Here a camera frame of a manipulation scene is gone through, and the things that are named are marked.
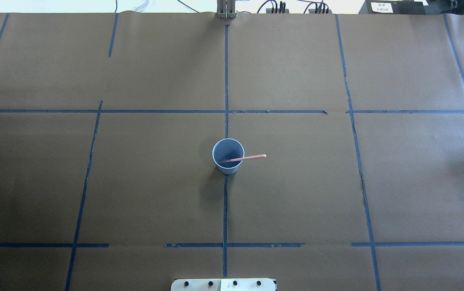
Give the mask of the pink chopstick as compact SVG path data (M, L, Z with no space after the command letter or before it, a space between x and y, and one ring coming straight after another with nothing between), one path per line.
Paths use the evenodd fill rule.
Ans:
M259 154L259 155L253 155L253 156L245 156L245 157L238 157L238 158L233 158L230 160L221 160L219 163L229 163L229 162L241 162L245 160L259 160L266 158L266 154Z

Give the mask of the blue ribbed paper cup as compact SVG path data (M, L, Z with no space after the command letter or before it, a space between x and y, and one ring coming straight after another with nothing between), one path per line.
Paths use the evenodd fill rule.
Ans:
M224 175L234 174L242 163L242 161L225 162L225 160L233 160L245 156L245 149L242 144L231 138L219 140L212 149L213 161L217 169Z

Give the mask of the black control box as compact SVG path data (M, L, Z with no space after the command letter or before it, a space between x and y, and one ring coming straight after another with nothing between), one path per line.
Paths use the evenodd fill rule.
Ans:
M426 9L422 1L365 0L358 14L426 15Z

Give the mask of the aluminium frame post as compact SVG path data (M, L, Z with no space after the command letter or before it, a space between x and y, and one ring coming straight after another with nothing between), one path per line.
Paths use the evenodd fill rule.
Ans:
M234 19L237 16L236 0L217 0L216 18Z

